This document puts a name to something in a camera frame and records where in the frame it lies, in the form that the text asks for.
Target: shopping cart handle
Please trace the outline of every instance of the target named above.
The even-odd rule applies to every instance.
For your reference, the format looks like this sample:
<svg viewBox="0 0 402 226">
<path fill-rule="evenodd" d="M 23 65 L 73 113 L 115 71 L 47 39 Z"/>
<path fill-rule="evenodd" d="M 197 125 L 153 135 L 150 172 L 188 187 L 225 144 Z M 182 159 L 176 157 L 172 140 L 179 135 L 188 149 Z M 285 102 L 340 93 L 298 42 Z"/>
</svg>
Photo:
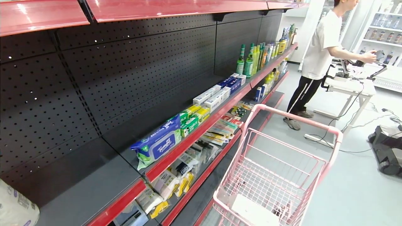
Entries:
<svg viewBox="0 0 402 226">
<path fill-rule="evenodd" d="M 272 108 L 272 107 L 268 107 L 268 106 L 263 105 L 263 104 L 254 105 L 253 109 L 251 110 L 250 116 L 248 117 L 248 119 L 246 120 L 246 123 L 244 124 L 244 128 L 248 127 L 248 125 L 250 124 L 250 119 L 252 118 L 251 116 L 256 111 L 259 111 L 259 110 L 270 111 L 272 113 L 282 115 L 284 117 L 287 117 L 287 118 L 290 118 L 290 119 L 293 119 L 293 120 L 296 120 L 296 121 L 300 121 L 302 123 L 312 125 L 314 127 L 318 127 L 318 128 L 327 130 L 328 132 L 336 135 L 336 142 L 342 143 L 342 140 L 343 140 L 342 132 L 339 129 L 333 127 L 333 126 L 325 125 L 325 124 L 322 124 L 322 123 L 319 123 L 319 122 L 316 122 L 316 121 L 313 121 L 313 120 L 310 120 L 310 119 L 306 119 L 306 118 L 303 118 L 303 117 L 300 117 L 300 116 L 297 116 L 297 115 L 294 115 L 294 114 L 290 114 L 288 112 L 284 112 L 284 111 L 281 111 L 281 110 L 278 110 L 278 109 L 275 109 L 275 108 Z"/>
</svg>

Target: white table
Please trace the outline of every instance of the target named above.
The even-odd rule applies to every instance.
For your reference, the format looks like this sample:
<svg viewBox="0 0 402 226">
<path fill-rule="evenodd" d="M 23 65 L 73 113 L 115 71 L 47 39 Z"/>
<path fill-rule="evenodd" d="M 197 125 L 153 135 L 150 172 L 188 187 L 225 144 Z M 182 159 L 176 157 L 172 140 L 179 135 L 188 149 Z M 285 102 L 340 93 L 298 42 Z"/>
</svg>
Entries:
<svg viewBox="0 0 402 226">
<path fill-rule="evenodd" d="M 328 75 L 335 76 L 336 72 L 338 72 L 338 69 L 339 69 L 338 66 L 335 68 L 331 68 Z M 338 120 L 340 118 L 340 116 L 342 116 L 345 113 L 345 111 L 348 109 L 349 105 L 354 100 L 354 98 L 359 96 L 358 98 L 359 98 L 360 108 L 356 112 L 354 117 L 352 118 L 349 125 L 343 131 L 343 134 L 345 136 L 353 128 L 353 124 L 356 122 L 357 118 L 363 112 L 367 103 L 370 102 L 370 98 L 376 94 L 373 81 L 366 79 L 366 77 L 368 77 L 370 74 L 372 74 L 372 71 L 373 71 L 373 68 L 368 67 L 367 69 L 364 68 L 364 70 L 360 69 L 360 72 L 358 72 L 358 73 L 354 73 L 353 71 L 350 71 L 349 76 L 351 78 L 348 78 L 348 79 L 340 78 L 340 77 L 327 78 L 325 81 L 325 86 L 329 86 L 328 91 L 334 91 L 334 92 L 348 94 L 348 95 L 350 95 L 350 97 L 348 98 L 348 100 L 346 101 L 345 105 L 343 106 L 342 110 L 340 111 L 340 113 L 338 115 L 334 115 L 334 114 L 319 111 L 319 110 L 314 110 L 314 112 L 327 116 L 329 118 Z M 362 79 L 361 80 L 353 80 L 352 77 L 362 78 Z M 321 138 L 317 138 L 317 137 L 311 136 L 309 134 L 305 134 L 304 137 L 308 138 L 310 140 L 316 141 L 320 144 L 330 145 L 332 148 L 334 147 L 333 143 L 326 142 Z"/>
</svg>

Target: shopping cart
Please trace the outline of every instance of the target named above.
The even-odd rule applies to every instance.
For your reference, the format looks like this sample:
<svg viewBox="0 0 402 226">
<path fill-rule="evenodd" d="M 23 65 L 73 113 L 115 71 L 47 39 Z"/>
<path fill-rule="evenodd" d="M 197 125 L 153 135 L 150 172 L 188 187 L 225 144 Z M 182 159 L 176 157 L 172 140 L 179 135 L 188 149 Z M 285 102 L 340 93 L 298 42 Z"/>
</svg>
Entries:
<svg viewBox="0 0 402 226">
<path fill-rule="evenodd" d="M 335 134 L 335 146 L 329 161 L 248 128 L 257 110 L 270 111 Z M 261 150 L 254 145 L 260 137 L 274 141 L 280 148 L 265 145 L 265 150 Z M 244 124 L 239 148 L 213 195 L 213 208 L 220 217 L 217 224 L 301 225 L 315 188 L 337 157 L 342 138 L 342 132 L 332 126 L 262 104 L 255 105 Z M 257 158 L 251 160 L 249 155 Z M 256 219 L 260 218 L 266 221 L 257 222 Z"/>
</svg>

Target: floor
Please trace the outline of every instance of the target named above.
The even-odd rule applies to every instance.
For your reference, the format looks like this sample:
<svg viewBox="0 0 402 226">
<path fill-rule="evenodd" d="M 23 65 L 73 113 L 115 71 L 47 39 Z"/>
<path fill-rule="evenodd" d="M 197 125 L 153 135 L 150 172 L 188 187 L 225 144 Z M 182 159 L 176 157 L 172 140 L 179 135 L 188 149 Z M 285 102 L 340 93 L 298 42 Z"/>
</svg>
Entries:
<svg viewBox="0 0 402 226">
<path fill-rule="evenodd" d="M 277 91 L 285 93 L 284 99 L 278 107 L 280 110 L 286 110 L 289 99 L 294 89 L 297 87 L 300 77 L 297 68 L 297 65 L 289 65 L 290 75 L 277 89 Z M 320 88 L 307 104 L 307 108 L 310 110 L 320 109 L 337 114 L 343 107 L 347 98 L 347 95 L 325 92 L 324 89 Z M 357 111 L 358 105 L 358 103 L 355 103 L 344 117 L 336 121 L 336 123 L 333 122 L 332 125 L 342 129 L 350 120 L 352 114 Z M 395 125 L 395 123 L 389 119 L 390 116 L 386 116 L 389 113 L 384 113 L 381 109 L 386 108 L 392 110 L 396 115 L 402 117 L 402 108 L 397 106 L 402 106 L 401 93 L 378 88 L 377 95 L 371 99 L 371 104 L 366 107 L 366 110 L 361 114 L 356 125 L 365 125 L 374 119 L 376 120 L 368 123 L 364 127 L 353 128 L 344 138 L 341 150 L 360 152 L 370 149 L 366 139 L 377 125 Z M 330 122 L 330 119 L 319 115 L 316 115 L 314 120 L 326 124 Z M 320 131 L 311 126 L 303 124 L 300 131 L 294 131 L 284 124 L 282 117 L 274 115 L 262 132 L 323 159 L 329 159 L 331 156 L 332 150 L 330 148 L 307 141 L 304 138 L 305 133 L 324 134 L 324 131 Z M 325 139 L 332 141 L 333 136 L 327 135 Z M 273 156 L 292 165 L 296 165 L 301 169 L 312 169 L 312 161 L 310 158 L 306 158 L 304 155 L 297 155 L 298 153 L 296 151 L 289 148 L 284 149 L 282 145 L 270 140 L 267 141 L 266 138 L 257 138 L 254 146 L 262 150 L 270 150 L 269 153 Z M 295 182 L 299 182 L 303 179 L 304 175 L 293 172 L 292 169 L 287 168 L 287 166 L 280 166 L 280 162 L 267 156 L 263 152 L 251 150 L 247 154 L 247 157 L 269 169 L 273 168 L 277 170 L 277 173 L 285 178 L 289 178 L 286 177 L 286 174 L 291 174 L 290 177 L 293 178 Z M 254 183 L 261 183 L 252 176 L 249 176 L 248 180 L 254 180 Z M 261 189 L 266 191 L 265 196 L 277 196 L 279 203 L 284 199 L 283 197 L 279 197 L 279 193 L 273 195 L 273 190 L 268 192 L 269 188 L 267 187 Z M 371 150 L 358 154 L 340 152 L 335 164 L 317 187 L 305 215 L 303 225 L 401 225 L 400 217 L 397 217 L 402 211 L 401 189 L 402 179 L 389 177 L 378 172 L 377 163 Z M 258 194 L 252 194 L 250 191 L 246 192 L 245 189 L 243 192 L 247 193 L 250 197 L 254 196 L 255 198 L 255 196 L 258 196 Z M 216 214 L 211 213 L 210 217 L 216 219 Z"/>
</svg>

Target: man's hand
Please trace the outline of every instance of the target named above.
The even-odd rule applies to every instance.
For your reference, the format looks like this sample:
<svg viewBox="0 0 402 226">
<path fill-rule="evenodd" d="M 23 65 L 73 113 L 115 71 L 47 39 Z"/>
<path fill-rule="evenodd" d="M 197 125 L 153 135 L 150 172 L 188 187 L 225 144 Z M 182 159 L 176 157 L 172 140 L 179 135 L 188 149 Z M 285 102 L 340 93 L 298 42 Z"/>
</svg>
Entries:
<svg viewBox="0 0 402 226">
<path fill-rule="evenodd" d="M 376 52 L 377 52 L 376 50 L 371 50 L 371 51 L 365 52 L 364 54 L 361 54 L 360 61 L 363 61 L 364 63 L 368 63 L 368 64 L 374 63 L 374 61 L 377 60 L 377 56 L 375 55 Z"/>
</svg>

